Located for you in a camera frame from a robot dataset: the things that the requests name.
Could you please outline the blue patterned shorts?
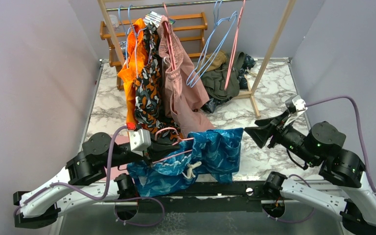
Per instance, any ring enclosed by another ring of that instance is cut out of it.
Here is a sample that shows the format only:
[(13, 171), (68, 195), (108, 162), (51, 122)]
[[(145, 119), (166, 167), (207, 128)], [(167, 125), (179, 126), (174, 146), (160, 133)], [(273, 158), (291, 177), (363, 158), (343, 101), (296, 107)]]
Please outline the blue patterned shorts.
[(168, 156), (187, 150), (191, 152), (152, 165), (143, 161), (129, 163), (127, 171), (143, 197), (187, 189), (203, 174), (210, 174), (219, 183), (229, 184), (233, 181), (233, 174), (239, 171), (242, 136), (242, 128), (191, 132), (188, 138), (194, 140), (180, 142), (180, 149)]

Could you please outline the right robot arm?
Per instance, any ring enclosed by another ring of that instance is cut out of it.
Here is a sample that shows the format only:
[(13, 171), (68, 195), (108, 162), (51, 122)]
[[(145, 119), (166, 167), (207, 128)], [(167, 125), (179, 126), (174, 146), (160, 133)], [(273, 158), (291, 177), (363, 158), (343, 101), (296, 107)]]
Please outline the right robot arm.
[(368, 182), (367, 168), (361, 158), (343, 148), (346, 135), (326, 121), (314, 125), (307, 135), (296, 130), (289, 112), (256, 120), (244, 131), (260, 148), (285, 147), (305, 162), (305, 167), (319, 167), (319, 175), (345, 192), (333, 196), (287, 176), (272, 171), (263, 184), (269, 199), (293, 199), (322, 211), (355, 235), (376, 235), (376, 191)]

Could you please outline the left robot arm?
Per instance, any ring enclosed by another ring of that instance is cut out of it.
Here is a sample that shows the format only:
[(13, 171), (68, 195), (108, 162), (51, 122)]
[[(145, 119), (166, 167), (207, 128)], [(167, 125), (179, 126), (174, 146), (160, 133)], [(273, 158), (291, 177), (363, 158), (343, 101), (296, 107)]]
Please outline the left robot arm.
[(149, 132), (130, 132), (118, 144), (114, 137), (99, 132), (82, 144), (82, 150), (53, 178), (33, 191), (13, 194), (16, 228), (46, 227), (74, 209), (96, 202), (135, 202), (142, 199), (129, 174), (111, 179), (111, 168), (142, 162), (152, 166), (179, 150), (176, 143), (152, 140)]

